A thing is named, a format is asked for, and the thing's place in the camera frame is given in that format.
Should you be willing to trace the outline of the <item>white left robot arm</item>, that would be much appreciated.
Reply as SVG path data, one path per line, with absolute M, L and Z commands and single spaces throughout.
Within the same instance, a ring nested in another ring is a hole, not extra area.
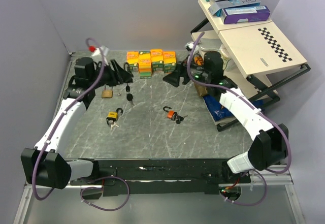
M 130 83 L 133 75 L 114 59 L 103 66 L 90 57 L 82 57 L 76 60 L 74 70 L 48 130 L 33 148 L 25 148 L 21 154 L 26 180 L 33 187 L 63 189 L 70 181 L 80 178 L 88 184 L 95 184 L 101 176 L 97 161 L 67 161 L 62 154 L 77 122 L 94 99 L 95 90 L 105 85 L 113 87 Z

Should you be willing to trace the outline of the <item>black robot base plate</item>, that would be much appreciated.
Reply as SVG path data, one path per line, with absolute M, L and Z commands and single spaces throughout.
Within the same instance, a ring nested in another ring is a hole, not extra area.
M 72 186 L 96 186 L 103 195 L 219 194 L 222 186 L 250 184 L 256 173 L 232 174 L 224 158 L 97 159 L 99 172 L 72 180 Z

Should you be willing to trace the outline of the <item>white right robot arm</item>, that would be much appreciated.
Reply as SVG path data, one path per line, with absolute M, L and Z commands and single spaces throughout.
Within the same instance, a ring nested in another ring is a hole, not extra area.
M 204 55 L 202 65 L 198 65 L 190 54 L 187 61 L 176 65 L 173 72 L 164 76 L 164 82 L 178 87 L 180 79 L 186 84 L 189 81 L 207 88 L 209 95 L 219 103 L 247 130 L 253 140 L 250 148 L 229 158 L 222 169 L 222 177 L 226 182 L 234 182 L 240 173 L 250 170 L 267 170 L 270 166 L 287 159 L 291 164 L 292 155 L 288 140 L 288 128 L 276 124 L 250 102 L 237 84 L 224 75 L 223 60 L 216 51 Z

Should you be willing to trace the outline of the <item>large brass padlock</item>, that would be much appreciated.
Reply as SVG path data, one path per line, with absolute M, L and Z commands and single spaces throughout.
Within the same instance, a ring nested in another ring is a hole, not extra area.
M 102 91 L 102 95 L 101 98 L 102 99 L 111 99 L 113 97 L 113 90 L 112 88 L 106 88 L 104 87 L 103 91 Z

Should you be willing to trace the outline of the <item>black headed keys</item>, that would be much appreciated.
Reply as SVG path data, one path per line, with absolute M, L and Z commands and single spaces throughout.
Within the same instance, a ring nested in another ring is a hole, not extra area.
M 127 99 L 128 102 L 130 102 L 131 106 L 133 107 L 134 106 L 134 102 L 133 102 L 134 97 L 131 94 L 131 88 L 130 88 L 130 86 L 128 84 L 126 85 L 125 90 L 126 90 L 126 99 Z

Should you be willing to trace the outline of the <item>black padlock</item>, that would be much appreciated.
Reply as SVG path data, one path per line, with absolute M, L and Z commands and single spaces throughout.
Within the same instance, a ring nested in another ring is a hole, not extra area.
M 125 62 L 125 63 L 123 64 L 123 69 L 125 70 L 125 72 L 126 72 L 129 76 L 133 77 L 133 74 L 132 74 L 132 71 L 131 71 L 131 67 L 130 67 L 130 65 L 129 65 L 128 62 Z

